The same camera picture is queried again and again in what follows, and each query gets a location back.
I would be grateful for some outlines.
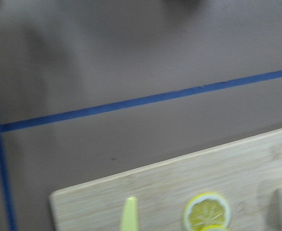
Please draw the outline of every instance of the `yellow lemon slice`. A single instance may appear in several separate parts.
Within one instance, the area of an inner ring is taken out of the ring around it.
[[[208,226],[227,227],[231,209],[227,200],[214,192],[193,198],[184,211],[183,223],[187,231],[202,231]]]
[[[227,228],[224,228],[223,226],[211,225],[205,227],[201,231],[229,231],[229,230]]]

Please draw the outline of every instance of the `cutting board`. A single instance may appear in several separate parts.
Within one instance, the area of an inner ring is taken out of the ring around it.
[[[140,231],[183,231],[187,202],[218,192],[232,231],[278,231],[282,129],[55,191],[58,231],[119,231],[125,200],[138,198]]]

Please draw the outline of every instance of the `wooden cutting board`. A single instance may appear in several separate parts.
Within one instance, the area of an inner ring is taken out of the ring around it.
[[[125,200],[138,198],[140,231],[183,231],[192,197],[224,195],[233,231],[278,231],[282,129],[52,193],[58,231],[119,231]]]

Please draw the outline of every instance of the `fruit slice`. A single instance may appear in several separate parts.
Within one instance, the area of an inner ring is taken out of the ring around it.
[[[211,225],[205,227],[201,231],[229,231],[229,230],[227,228],[224,228],[223,226]]]
[[[201,231],[208,226],[227,227],[231,209],[227,200],[214,192],[193,198],[184,211],[184,226],[187,231]]]

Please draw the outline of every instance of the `horizontal blue line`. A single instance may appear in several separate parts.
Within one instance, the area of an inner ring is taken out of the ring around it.
[[[104,112],[110,112],[110,111],[120,110],[124,108],[140,106],[140,105],[144,105],[148,103],[156,103],[160,101],[171,100],[171,99],[181,98],[181,97],[190,96],[190,95],[196,95],[196,94],[209,92],[209,91],[232,88],[236,86],[246,85],[250,83],[257,83],[260,81],[271,80],[271,79],[276,79],[276,78],[281,78],[281,77],[282,77],[282,70],[276,71],[276,72],[269,72],[265,74],[255,75],[255,76],[233,79],[233,80],[229,80],[226,82],[207,84],[201,87],[193,87],[193,88],[183,89],[179,91],[171,91],[167,93],[151,95],[151,96],[136,98],[132,100],[121,101],[117,103],[109,103],[109,104],[105,104],[101,106],[84,108],[84,109],[80,109],[76,111],[58,113],[54,115],[47,115],[47,116],[42,116],[38,118],[33,118],[33,119],[28,119],[28,120],[23,120],[23,121],[18,121],[18,122],[12,122],[9,124],[0,125],[0,131],[7,132],[7,131],[13,131],[13,130],[18,130],[18,129],[23,129],[23,128],[30,128],[34,126],[50,124],[50,123],[59,122],[63,120],[74,119],[74,118],[79,118],[83,116],[96,115],[96,114],[100,114]]]

